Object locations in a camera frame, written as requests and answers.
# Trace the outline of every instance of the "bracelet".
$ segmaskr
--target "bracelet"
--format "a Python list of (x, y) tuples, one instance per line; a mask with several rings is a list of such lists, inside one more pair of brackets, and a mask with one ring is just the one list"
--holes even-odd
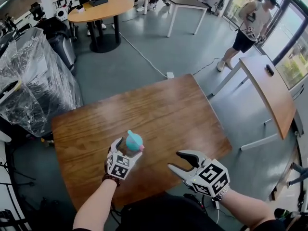
[(222, 198), (226, 195), (227, 191), (230, 189), (230, 185), (227, 184), (221, 191), (218, 193), (213, 200), (214, 201), (220, 201)]
[(110, 180), (113, 180), (115, 183), (116, 183), (116, 187), (119, 187), (121, 185), (121, 180), (117, 177), (114, 177), (112, 175), (109, 175), (109, 174), (105, 174), (102, 178), (102, 182), (106, 179), (110, 179)]

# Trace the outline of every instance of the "man in white t-shirt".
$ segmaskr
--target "man in white t-shirt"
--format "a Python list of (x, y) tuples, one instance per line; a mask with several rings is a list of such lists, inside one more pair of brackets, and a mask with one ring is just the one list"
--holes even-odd
[(233, 69), (232, 57), (240, 51), (243, 53), (248, 51), (257, 40), (262, 42), (266, 39), (264, 34), (271, 21), (270, 10), (275, 6), (279, 7), (276, 0), (264, 0), (264, 2), (250, 2), (242, 8), (239, 16), (242, 17), (243, 23), (238, 30), (233, 46), (226, 51), (222, 60), (217, 64), (218, 71), (221, 72), (225, 65), (229, 69)]

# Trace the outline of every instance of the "gray concrete floor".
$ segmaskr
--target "gray concrete floor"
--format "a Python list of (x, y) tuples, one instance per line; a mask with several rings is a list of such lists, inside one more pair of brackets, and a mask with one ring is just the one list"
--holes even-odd
[[(171, 20), (167, 11), (168, 7), (160, 3), (155, 11), (149, 11), (147, 15), (137, 14), (134, 19), (120, 23), (121, 33), (163, 73), (173, 72), (176, 77), (195, 73), (211, 63), (214, 57), (222, 57), (233, 44), (236, 33), (230, 31), (228, 22), (208, 14), (194, 36), (192, 33), (201, 11), (186, 8), (178, 10), (171, 37), (167, 38)], [(165, 79), (123, 39), (114, 51), (104, 54), (91, 52), (86, 30), (84, 25), (80, 25), (79, 42), (76, 43), (76, 79), (84, 104)], [(107, 26), (106, 32), (112, 31), (112, 27)], [(245, 56), (256, 54), (259, 54), (258, 51), (252, 48)], [(263, 125), (270, 115), (249, 81), (239, 85), (245, 77), (241, 71), (218, 95), (210, 97), (210, 93), (230, 71), (225, 68), (219, 73), (216, 64), (217, 61), (195, 75), (195, 79), (209, 97), (233, 147), (232, 152), (220, 162), (228, 168), (234, 190), (266, 200), (287, 165), (295, 145), (295, 136), (290, 131), (284, 141), (277, 140), (245, 152), (239, 151), (241, 145), (271, 135), (276, 128), (273, 123), (266, 127)], [(29, 142), (15, 152), (15, 165), (18, 170), (37, 178), (35, 187), (20, 188), (20, 194), (36, 205), (42, 196), (58, 199), (61, 205), (59, 211), (69, 227), (75, 210), (61, 178), (54, 149), (44, 148), (38, 140)], [(179, 185), (168, 192), (183, 195), (190, 191), (186, 186)], [(207, 199), (205, 205), (209, 204), (210, 200)], [(210, 206), (208, 212), (216, 221), (217, 210)], [(239, 230), (241, 227), (238, 221), (222, 213), (218, 224), (227, 231)], [(114, 230), (115, 227), (116, 223), (109, 218), (106, 230)]]

